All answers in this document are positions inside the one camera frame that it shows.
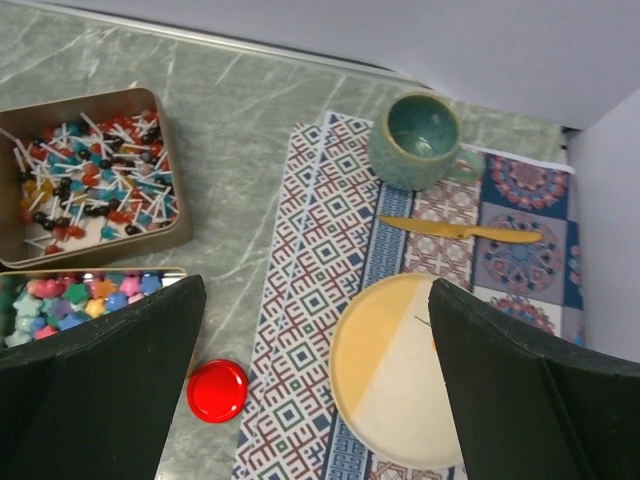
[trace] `knife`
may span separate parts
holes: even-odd
[[[378,218],[392,227],[401,228],[409,232],[435,235],[436,237],[469,238],[471,235],[489,238],[508,243],[535,243],[542,240],[540,232],[523,232],[510,228],[481,227],[479,225],[454,225],[445,222],[432,222],[418,218],[388,217],[378,215]]]

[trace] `geometric pattern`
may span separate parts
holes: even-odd
[[[340,312],[360,286],[379,191],[367,160],[369,127],[352,117],[325,117],[323,148],[253,432],[248,478],[260,478],[274,465],[286,466],[288,480],[320,475],[334,410],[326,358]],[[298,388],[291,387],[293,379]]]
[[[315,173],[305,172],[312,181],[306,208],[284,216],[296,225],[299,241],[289,250],[290,276],[279,288],[276,319],[265,320],[261,309],[258,329],[268,324],[270,336],[256,340],[253,361],[258,350],[265,361],[255,373],[252,365],[251,387],[256,378],[266,387],[256,397],[250,428],[243,419],[236,462],[248,468],[242,476],[234,469],[234,478],[467,480],[464,465],[430,472],[379,458],[353,436],[333,404],[327,358],[335,322],[358,291],[398,271],[445,277],[521,321],[584,345],[569,169],[479,148],[487,162],[479,184],[443,180],[424,192],[401,192],[380,185],[369,168],[369,126],[327,113]],[[522,249],[475,237],[418,235],[378,222],[376,214],[508,225],[540,231],[543,241]],[[242,440],[244,463],[238,461]]]
[[[295,219],[304,218],[308,190],[315,170],[320,133],[319,127],[296,124],[289,139],[270,261],[253,347],[249,395],[244,407],[233,465],[233,478],[237,480],[243,479],[246,475],[246,462],[251,453],[253,428],[262,401],[263,381],[271,365],[273,339],[277,322],[282,314],[283,299],[289,287],[291,259],[295,255],[300,235],[300,225]]]

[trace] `mug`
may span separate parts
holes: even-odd
[[[460,146],[460,121],[428,93],[408,93],[385,109],[369,136],[369,160],[380,179],[401,190],[424,190],[444,177],[473,183],[484,159]],[[470,170],[456,166],[461,160]]]

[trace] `gray marble surface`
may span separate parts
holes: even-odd
[[[327,109],[373,119],[408,87],[81,16],[2,4],[0,109],[130,86],[162,99],[181,151],[195,235],[119,265],[180,266],[204,278],[203,362],[248,367],[287,140]],[[556,125],[454,103],[464,141],[561,159]],[[208,425],[178,403],[158,480],[230,478],[239,418]]]

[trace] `wall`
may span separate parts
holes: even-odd
[[[640,89],[569,142],[587,344],[640,362]]]
[[[357,59],[584,128],[640,84],[637,0],[54,0]]]

